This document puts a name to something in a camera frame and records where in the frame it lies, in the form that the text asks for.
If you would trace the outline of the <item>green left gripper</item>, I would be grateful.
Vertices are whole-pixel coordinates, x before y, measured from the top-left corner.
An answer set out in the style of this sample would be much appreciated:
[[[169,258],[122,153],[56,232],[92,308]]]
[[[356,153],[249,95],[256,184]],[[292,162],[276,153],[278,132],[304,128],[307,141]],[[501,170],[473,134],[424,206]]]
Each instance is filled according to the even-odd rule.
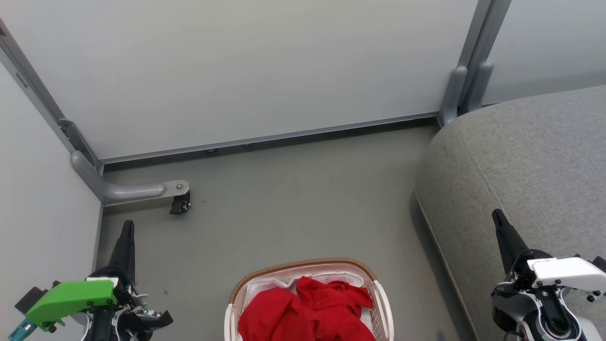
[[[93,312],[97,308],[144,308],[145,296],[135,289],[135,225],[126,220],[117,239],[108,266],[104,266],[82,281],[64,281],[58,286],[58,298],[62,299],[58,319],[30,320],[49,332],[51,326],[62,319],[80,312]]]

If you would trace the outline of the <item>grey metal partition leg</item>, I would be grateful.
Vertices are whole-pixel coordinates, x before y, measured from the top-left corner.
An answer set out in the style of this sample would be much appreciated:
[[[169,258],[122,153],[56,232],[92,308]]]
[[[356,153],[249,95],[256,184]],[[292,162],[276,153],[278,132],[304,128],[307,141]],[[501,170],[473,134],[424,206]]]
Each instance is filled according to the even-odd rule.
[[[104,207],[152,199],[173,199],[190,192],[190,184],[184,179],[144,184],[106,181],[101,174],[103,164],[75,123],[63,114],[1,18],[0,49],[0,61],[65,145],[70,153],[72,168]]]

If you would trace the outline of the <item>white laundry basket brown rim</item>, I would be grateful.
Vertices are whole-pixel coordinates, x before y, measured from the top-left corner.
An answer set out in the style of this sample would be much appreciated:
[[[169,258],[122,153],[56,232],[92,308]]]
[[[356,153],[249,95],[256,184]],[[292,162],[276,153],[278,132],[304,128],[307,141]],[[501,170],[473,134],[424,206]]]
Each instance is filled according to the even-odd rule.
[[[242,341],[238,333],[240,321],[240,308],[244,304],[245,285],[255,279],[267,279],[276,277],[279,280],[287,280],[303,273],[320,272],[351,272],[363,278],[365,289],[373,301],[373,308],[363,308],[361,320],[373,333],[376,341],[394,341],[394,322],[388,296],[385,289],[377,280],[375,274],[363,263],[350,258],[324,258],[295,261],[282,265],[271,266],[257,270],[246,275],[234,287],[230,294],[229,304],[225,311],[223,320],[223,340]]]

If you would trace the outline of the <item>grey fabric sofa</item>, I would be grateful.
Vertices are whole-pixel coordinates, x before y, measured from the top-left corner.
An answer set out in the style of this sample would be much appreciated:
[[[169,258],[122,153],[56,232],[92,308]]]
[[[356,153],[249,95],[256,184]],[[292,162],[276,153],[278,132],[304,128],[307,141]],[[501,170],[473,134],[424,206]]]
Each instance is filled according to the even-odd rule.
[[[606,259],[606,85],[499,103],[435,135],[415,194],[477,341],[502,341],[490,293],[504,280],[491,213],[529,248]]]

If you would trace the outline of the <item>grey metal partition rail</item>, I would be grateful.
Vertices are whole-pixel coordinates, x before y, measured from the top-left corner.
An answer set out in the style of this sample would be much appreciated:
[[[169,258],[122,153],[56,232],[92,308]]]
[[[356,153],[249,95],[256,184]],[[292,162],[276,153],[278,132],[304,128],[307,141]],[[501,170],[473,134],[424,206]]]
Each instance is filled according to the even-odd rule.
[[[157,151],[157,152],[153,152],[153,153],[139,153],[139,154],[134,154],[134,155],[126,155],[123,157],[102,158],[99,160],[99,162],[101,164],[107,165],[107,164],[115,164],[115,163],[122,163],[122,162],[133,162],[133,161],[139,161],[139,160],[151,160],[153,158],[171,157],[173,155],[182,155],[182,154],[186,154],[186,153],[198,153],[200,151],[234,147],[237,145],[265,143],[265,142],[272,142],[275,140],[284,140],[284,139],[298,138],[298,137],[310,136],[310,135],[320,135],[320,134],[326,134],[326,133],[339,132],[339,131],[343,131],[343,130],[365,129],[365,128],[372,127],[372,126],[384,126],[384,125],[391,125],[391,124],[396,124],[396,123],[401,123],[401,122],[417,121],[419,119],[436,118],[436,117],[438,117],[438,112],[434,111],[434,112],[427,112],[424,114],[405,115],[405,116],[396,117],[396,118],[377,119],[377,120],[373,120],[373,121],[354,123],[354,124],[350,124],[350,125],[340,125],[340,126],[326,127],[326,128],[322,128],[322,129],[303,130],[300,132],[235,140],[233,142],[221,142],[221,143],[216,143],[216,144],[194,145],[194,146],[190,146],[190,147],[169,149],[169,150]]]

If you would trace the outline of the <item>red shirt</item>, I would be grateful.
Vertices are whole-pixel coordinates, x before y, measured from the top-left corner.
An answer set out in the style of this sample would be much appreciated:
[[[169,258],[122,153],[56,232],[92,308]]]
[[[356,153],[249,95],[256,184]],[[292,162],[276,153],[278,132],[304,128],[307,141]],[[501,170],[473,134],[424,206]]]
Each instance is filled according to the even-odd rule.
[[[372,308],[366,288],[303,276],[294,289],[253,294],[237,332],[241,341],[376,341],[362,321],[362,311]]]

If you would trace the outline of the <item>white basket liner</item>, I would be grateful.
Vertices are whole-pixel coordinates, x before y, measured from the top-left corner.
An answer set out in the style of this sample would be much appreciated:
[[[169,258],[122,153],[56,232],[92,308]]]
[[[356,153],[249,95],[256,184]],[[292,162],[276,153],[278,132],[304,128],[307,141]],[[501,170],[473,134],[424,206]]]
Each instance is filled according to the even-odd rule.
[[[303,273],[287,280],[279,280],[276,277],[270,277],[267,279],[255,279],[245,285],[246,292],[244,304],[241,306],[240,312],[243,313],[247,306],[251,304],[255,296],[266,290],[281,288],[296,294],[296,284],[298,283],[301,277],[309,277],[313,280],[319,281],[322,284],[329,284],[332,281],[344,281],[355,287],[365,287],[365,283],[361,276],[346,271],[320,272],[315,274]]]

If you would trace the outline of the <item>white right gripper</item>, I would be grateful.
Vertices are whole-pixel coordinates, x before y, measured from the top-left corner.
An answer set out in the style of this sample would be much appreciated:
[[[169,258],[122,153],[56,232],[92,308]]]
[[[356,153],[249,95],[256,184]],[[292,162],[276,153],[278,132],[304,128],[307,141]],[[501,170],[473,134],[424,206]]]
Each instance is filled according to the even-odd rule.
[[[491,213],[505,274],[504,293],[536,294],[539,290],[582,290],[589,302],[606,296],[606,273],[591,260],[574,255],[558,259],[540,250],[529,250],[501,209]]]

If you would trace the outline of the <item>black caster wheel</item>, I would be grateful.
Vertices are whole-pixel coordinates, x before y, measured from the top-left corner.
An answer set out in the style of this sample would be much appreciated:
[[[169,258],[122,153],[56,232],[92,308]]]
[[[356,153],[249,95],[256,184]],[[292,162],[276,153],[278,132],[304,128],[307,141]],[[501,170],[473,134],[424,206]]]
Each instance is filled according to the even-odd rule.
[[[191,206],[190,199],[190,192],[187,192],[181,196],[173,197],[169,213],[171,215],[182,215],[186,213]]]

